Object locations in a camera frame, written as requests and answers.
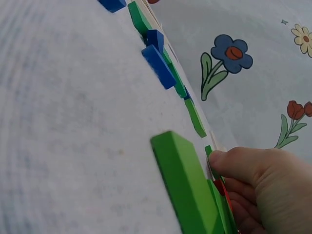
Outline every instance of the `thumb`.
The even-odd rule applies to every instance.
[[[210,166],[224,177],[235,178],[253,186],[269,169],[267,150],[236,147],[228,152],[213,151]]]

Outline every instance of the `green leaf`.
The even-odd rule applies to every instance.
[[[302,129],[303,127],[307,126],[306,123],[299,123],[297,125],[295,125],[292,130],[291,133],[297,132],[298,130]]]
[[[287,123],[286,117],[283,114],[281,114],[281,118],[282,118],[281,134],[279,135],[279,139],[278,139],[276,146],[278,146],[278,145],[280,145],[280,143],[282,143],[282,141],[284,140],[286,133],[288,131],[288,123]]]
[[[201,100],[205,101],[207,99],[208,93],[215,88],[221,81],[223,81],[229,73],[227,71],[221,71],[215,74],[209,83],[205,83],[202,87]]]
[[[212,60],[208,53],[204,52],[200,57],[201,63],[201,88],[203,88],[204,82],[208,77],[208,74],[211,71]]]
[[[299,137],[298,136],[290,136],[283,140],[283,142],[278,146],[279,149],[284,147],[285,145],[288,145],[289,143],[292,143],[293,141],[297,140]]]

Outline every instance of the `yellow flower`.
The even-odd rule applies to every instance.
[[[308,52],[309,57],[312,58],[312,33],[309,33],[307,27],[301,27],[299,24],[295,24],[294,27],[291,30],[292,34],[296,36],[294,42],[300,45],[303,54]]]

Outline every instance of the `row of blocks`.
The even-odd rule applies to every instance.
[[[127,5],[125,0],[98,1],[112,13]],[[135,28],[147,46],[142,50],[143,56],[165,89],[175,87],[184,99],[195,130],[205,137],[206,132],[193,100],[164,49],[164,36],[152,29],[136,2],[130,3],[128,9]],[[193,144],[169,131],[153,137],[151,145],[183,233],[237,233],[224,180],[214,171],[216,180],[206,180]],[[208,157],[212,149],[206,146],[205,151]]]
[[[191,142],[168,131],[151,139],[163,181],[184,234],[236,234],[221,178],[206,179]],[[207,157],[211,147],[205,148]]]
[[[124,8],[127,5],[125,0],[98,1],[112,13]],[[189,111],[190,118],[196,132],[200,137],[205,137],[207,134],[193,100],[184,86],[178,71],[172,63],[168,52],[164,49],[163,34],[156,29],[152,29],[152,26],[135,1],[128,4],[128,9],[134,27],[141,34],[147,46],[142,50],[143,56],[153,68],[159,78],[159,81],[165,89],[170,89],[173,86],[175,87],[176,92],[185,101],[185,105]]]

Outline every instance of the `blue rectangular block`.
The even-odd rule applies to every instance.
[[[112,13],[115,13],[116,11],[119,11],[120,9],[127,6],[125,0],[98,0],[98,1],[106,8],[106,10]]]
[[[147,32],[147,45],[153,45],[162,55],[164,53],[164,35],[157,29]]]
[[[190,96],[190,94],[189,94],[189,91],[187,91],[187,89],[186,89],[185,86],[184,86],[184,88],[185,88],[185,91],[186,91],[186,96],[185,96],[183,99],[184,99],[184,100],[187,100],[187,99],[192,100],[192,98],[191,98],[191,96]]]
[[[174,75],[171,73],[162,55],[153,45],[149,45],[143,49],[142,54],[157,74],[158,79],[165,89],[175,86],[176,79]]]

